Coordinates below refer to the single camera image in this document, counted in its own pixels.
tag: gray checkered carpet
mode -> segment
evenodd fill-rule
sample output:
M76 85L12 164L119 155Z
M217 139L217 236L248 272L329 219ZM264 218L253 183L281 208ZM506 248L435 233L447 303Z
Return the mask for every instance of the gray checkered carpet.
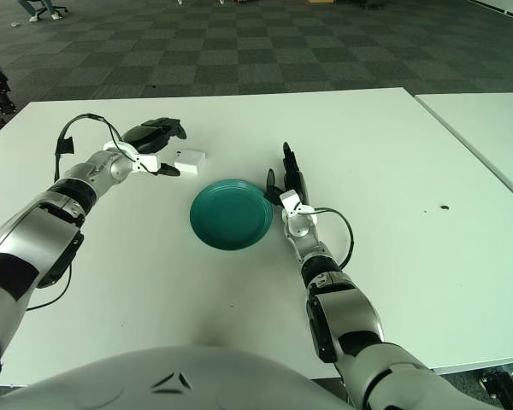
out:
M176 97L403 86L513 91L513 19L464 0L56 0L28 23L0 1L11 98ZM12 27L11 22L21 26Z

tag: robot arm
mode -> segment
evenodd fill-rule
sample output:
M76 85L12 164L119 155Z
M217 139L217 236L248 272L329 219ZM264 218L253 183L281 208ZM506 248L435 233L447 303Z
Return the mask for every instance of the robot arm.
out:
M454 389L403 348L384 342L378 313L319 240L315 210L294 154L285 143L286 192L268 172L266 197L282 206L285 235L300 263L315 352L334 363L360 409L484 410L495 407Z
M54 284L72 263L84 239L80 228L98 199L130 173L178 175L153 155L173 135L186 138L177 120L134 127L123 141L105 144L68 170L0 228L0 358L33 291Z

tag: wire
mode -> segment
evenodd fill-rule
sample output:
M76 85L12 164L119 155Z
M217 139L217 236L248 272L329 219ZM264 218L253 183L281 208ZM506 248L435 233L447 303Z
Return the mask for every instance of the wire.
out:
M120 153L125 156L129 161L131 162L135 162L135 160L129 156L128 154L125 153L124 150L122 150L120 148L120 145L118 145L118 143L116 142L115 138L114 138L114 133L112 132L112 125L111 124L108 124L109 126L109 131L110 131L110 137L112 138L112 142L114 143L115 147L120 151Z
M120 140L120 141L123 141L123 138L120 136L120 133L118 132L118 130L115 129L115 127L110 124L107 120L104 119L103 117L103 120L104 120L104 123L109 126L109 128L111 128L113 131L114 131L114 134L116 134L116 137Z
M56 297L55 299L53 299L52 301L49 301L49 302L46 302L46 303L42 303L41 305L37 305L37 306L33 306L33 307L28 307L27 308L27 312L30 312L31 310L45 308L46 306L49 306L50 304L55 303L59 299L61 299L62 296L65 293L67 293L67 289L68 289L68 286L70 285L70 279L71 278L72 278L72 264L68 265L68 281L67 281L67 285L65 286L65 289L62 290L61 294L58 297Z
M348 255L346 255L346 257L344 258L342 263L339 264L339 268L344 269L351 259L351 254L353 253L353 246L354 246L353 230L351 229L350 221L341 212L337 211L336 209L332 209L332 208L316 208L315 212L300 212L299 214L301 214L301 215L317 215L317 214L324 214L326 212L337 214L340 218L342 218L342 220L344 221L345 225L348 228L348 232L350 233L350 246L348 248Z
M61 154L55 154L55 174L53 176L53 183L59 180L59 162L61 161Z

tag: green plate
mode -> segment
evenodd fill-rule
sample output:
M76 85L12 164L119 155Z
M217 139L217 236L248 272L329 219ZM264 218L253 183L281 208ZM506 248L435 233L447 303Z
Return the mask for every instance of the green plate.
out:
M202 190L190 208L190 223L209 246L224 250L247 248L272 224L272 205L258 187L227 179Z

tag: white desk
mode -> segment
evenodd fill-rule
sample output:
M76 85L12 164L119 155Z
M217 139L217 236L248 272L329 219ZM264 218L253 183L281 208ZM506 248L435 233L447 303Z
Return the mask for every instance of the white desk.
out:
M513 93L416 99L513 191Z
M236 252L208 247L189 224L192 199L207 184L264 185L269 167L281 170L286 140L311 203L351 220L356 244L346 271L388 341L442 372L513 361L513 195L404 90L31 103L0 131L0 225L48 187L57 134L84 112L120 132L180 118L188 139L172 140L163 160L185 148L206 150L208 161L196 178L135 174L97 204L68 293L26 315L0 384L187 344L243 349L310 378L336 376L315 356L278 214L261 242ZM108 140L95 121L71 131L76 155L63 171ZM342 223L323 216L319 229L343 255ZM33 302L58 294L63 280Z

